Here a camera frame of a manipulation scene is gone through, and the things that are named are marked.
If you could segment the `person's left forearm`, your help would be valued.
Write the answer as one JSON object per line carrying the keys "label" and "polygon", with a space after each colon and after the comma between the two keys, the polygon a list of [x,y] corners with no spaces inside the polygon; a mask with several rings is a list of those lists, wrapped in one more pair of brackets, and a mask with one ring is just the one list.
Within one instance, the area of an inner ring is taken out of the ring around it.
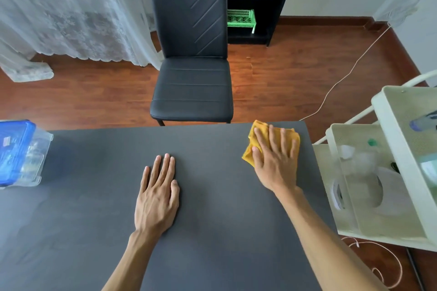
{"label": "person's left forearm", "polygon": [[140,291],[152,252],[160,238],[153,232],[134,231],[123,256],[101,291]]}

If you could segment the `blue spray bottle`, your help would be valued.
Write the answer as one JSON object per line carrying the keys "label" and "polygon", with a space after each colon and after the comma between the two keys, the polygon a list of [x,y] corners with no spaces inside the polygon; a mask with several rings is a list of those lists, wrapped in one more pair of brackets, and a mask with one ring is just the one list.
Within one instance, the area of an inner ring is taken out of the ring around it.
{"label": "blue spray bottle", "polygon": [[415,132],[437,130],[437,110],[410,121],[409,127]]}

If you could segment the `person's right forearm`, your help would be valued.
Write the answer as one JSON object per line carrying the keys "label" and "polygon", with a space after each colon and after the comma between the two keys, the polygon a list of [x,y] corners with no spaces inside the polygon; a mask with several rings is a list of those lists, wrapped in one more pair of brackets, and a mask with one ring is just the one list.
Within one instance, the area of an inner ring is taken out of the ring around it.
{"label": "person's right forearm", "polygon": [[298,187],[278,187],[287,212],[322,291],[389,291],[366,264],[309,205]]}

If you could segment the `black leather chair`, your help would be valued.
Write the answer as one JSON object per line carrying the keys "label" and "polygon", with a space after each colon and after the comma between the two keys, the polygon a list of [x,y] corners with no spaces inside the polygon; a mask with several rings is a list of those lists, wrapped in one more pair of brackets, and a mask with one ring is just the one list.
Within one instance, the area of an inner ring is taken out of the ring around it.
{"label": "black leather chair", "polygon": [[163,52],[150,116],[164,121],[231,123],[227,0],[152,0]]}

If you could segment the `white lace cloth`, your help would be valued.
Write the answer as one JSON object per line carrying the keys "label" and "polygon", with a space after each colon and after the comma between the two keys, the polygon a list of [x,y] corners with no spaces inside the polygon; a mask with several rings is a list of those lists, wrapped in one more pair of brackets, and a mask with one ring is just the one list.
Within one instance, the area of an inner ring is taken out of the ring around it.
{"label": "white lace cloth", "polygon": [[128,61],[160,70],[151,0],[0,0],[0,69],[13,82],[51,79],[36,54]]}

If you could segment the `person's left hand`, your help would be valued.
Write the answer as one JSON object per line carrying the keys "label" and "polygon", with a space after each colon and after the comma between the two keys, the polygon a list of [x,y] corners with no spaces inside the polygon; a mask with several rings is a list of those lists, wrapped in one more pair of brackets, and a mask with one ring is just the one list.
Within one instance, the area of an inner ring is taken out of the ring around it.
{"label": "person's left hand", "polygon": [[164,156],[156,156],[150,167],[147,189],[139,195],[135,207],[135,229],[143,232],[158,233],[160,236],[170,228],[177,212],[170,208],[170,184],[175,180],[175,158],[170,156],[170,165],[165,182],[158,187],[158,177]]}

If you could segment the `person's right hand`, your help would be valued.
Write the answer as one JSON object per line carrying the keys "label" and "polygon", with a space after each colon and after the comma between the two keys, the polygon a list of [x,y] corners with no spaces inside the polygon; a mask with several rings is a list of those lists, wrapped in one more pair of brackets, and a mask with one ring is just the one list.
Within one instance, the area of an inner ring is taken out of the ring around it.
{"label": "person's right hand", "polygon": [[254,129],[264,156],[262,172],[256,173],[260,182],[270,189],[278,197],[295,196],[297,190],[297,167],[296,161],[290,160],[290,152],[287,151],[285,141],[285,129],[280,129],[280,153],[276,155],[267,145],[259,129]]}

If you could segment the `clear container with blue lid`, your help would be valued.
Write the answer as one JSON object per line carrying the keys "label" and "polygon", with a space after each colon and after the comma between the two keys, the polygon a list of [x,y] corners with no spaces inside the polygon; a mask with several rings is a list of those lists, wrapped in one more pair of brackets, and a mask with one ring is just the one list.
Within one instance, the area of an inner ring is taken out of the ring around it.
{"label": "clear container with blue lid", "polygon": [[39,185],[53,138],[30,120],[0,120],[0,189]]}

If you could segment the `yellow cleaning cloth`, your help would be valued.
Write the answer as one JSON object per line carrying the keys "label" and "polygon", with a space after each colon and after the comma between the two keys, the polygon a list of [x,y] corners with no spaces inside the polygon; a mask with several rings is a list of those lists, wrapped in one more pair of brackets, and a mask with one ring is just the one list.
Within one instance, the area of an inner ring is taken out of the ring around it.
{"label": "yellow cleaning cloth", "polygon": [[[254,164],[252,148],[257,147],[261,153],[263,151],[254,131],[254,129],[256,128],[259,129],[267,145],[270,147],[269,124],[263,123],[259,120],[255,120],[248,134],[248,139],[249,139],[248,147],[246,148],[242,156],[242,159],[248,162],[253,167],[255,166],[255,164]],[[300,141],[301,141],[300,135],[293,128],[285,129],[285,141],[286,141],[286,148],[288,152],[291,150],[294,141],[296,141],[298,149],[300,147]]]}

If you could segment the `green plastic basket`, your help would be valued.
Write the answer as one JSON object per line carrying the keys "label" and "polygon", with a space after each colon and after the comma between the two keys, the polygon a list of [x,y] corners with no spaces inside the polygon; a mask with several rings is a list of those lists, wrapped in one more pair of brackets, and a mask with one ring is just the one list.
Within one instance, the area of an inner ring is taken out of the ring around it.
{"label": "green plastic basket", "polygon": [[229,28],[251,28],[251,33],[255,33],[257,22],[255,19],[254,10],[245,9],[228,9],[227,10],[227,26]]}

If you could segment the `white tape roll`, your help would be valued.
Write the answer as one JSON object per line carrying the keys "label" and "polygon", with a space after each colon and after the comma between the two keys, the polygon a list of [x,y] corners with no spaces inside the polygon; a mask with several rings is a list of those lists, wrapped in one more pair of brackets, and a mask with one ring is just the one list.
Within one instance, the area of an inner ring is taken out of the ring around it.
{"label": "white tape roll", "polygon": [[331,196],[336,210],[342,211],[346,209],[338,180],[333,181]]}

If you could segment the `white tiered cart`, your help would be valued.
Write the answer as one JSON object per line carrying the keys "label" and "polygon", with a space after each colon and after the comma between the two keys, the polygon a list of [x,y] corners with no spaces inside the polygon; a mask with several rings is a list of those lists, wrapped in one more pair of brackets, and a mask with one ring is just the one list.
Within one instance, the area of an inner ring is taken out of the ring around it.
{"label": "white tiered cart", "polygon": [[[437,130],[415,132],[409,122],[437,110],[437,87],[418,87],[437,70],[401,86],[385,86],[371,106],[334,123],[313,144],[340,235],[437,252]],[[337,145],[380,150],[375,174],[345,176]],[[331,187],[338,180],[346,209],[336,210]]]}

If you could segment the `green capped clear bottle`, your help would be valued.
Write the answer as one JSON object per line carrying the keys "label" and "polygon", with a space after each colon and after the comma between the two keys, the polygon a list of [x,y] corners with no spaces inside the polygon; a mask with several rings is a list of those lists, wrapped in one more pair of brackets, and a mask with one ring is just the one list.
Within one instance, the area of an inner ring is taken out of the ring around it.
{"label": "green capped clear bottle", "polygon": [[337,150],[345,176],[364,177],[376,173],[381,157],[378,147],[365,142],[364,145],[340,144]]}

